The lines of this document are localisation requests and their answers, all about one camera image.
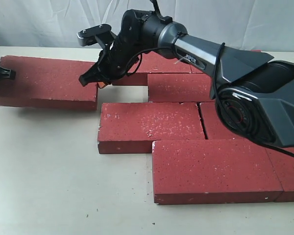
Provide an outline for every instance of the table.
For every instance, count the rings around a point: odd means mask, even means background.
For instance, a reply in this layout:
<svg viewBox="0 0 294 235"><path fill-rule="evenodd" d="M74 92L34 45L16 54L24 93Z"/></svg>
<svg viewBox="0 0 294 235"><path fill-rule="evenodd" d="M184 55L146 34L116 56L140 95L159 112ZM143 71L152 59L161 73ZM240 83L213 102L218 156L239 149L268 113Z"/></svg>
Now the table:
<svg viewBox="0 0 294 235"><path fill-rule="evenodd" d="M98 49L0 47L96 61ZM294 62L294 52L270 52ZM146 87L107 87L103 102L146 102ZM150 154L99 155L94 113L0 107L0 235L294 235L294 203L159 206Z"/></svg>

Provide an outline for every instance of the white backdrop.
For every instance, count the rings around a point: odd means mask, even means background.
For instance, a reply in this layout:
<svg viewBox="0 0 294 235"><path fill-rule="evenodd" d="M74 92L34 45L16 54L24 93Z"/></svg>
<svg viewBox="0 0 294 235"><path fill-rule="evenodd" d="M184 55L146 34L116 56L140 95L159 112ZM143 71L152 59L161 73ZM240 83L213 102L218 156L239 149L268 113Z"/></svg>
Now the white backdrop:
<svg viewBox="0 0 294 235"><path fill-rule="evenodd" d="M158 0L190 34L241 49L294 51L294 0ZM120 30L127 9L149 0L0 0L0 46L79 47L76 33L101 23Z"/></svg>

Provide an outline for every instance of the robotic arm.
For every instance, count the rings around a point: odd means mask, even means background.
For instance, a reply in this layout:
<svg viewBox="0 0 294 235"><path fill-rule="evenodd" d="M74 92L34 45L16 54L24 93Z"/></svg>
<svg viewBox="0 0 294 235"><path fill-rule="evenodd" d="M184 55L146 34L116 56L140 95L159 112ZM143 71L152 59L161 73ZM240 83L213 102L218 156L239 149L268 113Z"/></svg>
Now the robotic arm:
<svg viewBox="0 0 294 235"><path fill-rule="evenodd" d="M98 61L81 75L81 85L98 82L103 88L130 76L143 53L177 58L212 78L210 98L230 131L294 157L283 149L294 147L294 63L191 36L184 25L161 15L157 0L150 1L154 11L124 13L118 35L107 24L77 34L81 46L102 48Z"/></svg>

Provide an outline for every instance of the white table surface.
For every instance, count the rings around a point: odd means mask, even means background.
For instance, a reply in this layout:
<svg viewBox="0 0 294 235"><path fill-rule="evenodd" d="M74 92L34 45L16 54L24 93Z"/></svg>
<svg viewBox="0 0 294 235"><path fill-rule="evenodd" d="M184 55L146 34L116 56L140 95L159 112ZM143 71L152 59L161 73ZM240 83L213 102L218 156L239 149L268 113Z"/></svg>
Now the white table surface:
<svg viewBox="0 0 294 235"><path fill-rule="evenodd" d="M98 52L0 47L0 57L96 61ZM146 100L146 87L111 86L98 108ZM294 203L154 204L151 155L99 155L99 116L0 107L0 235L294 235Z"/></svg>

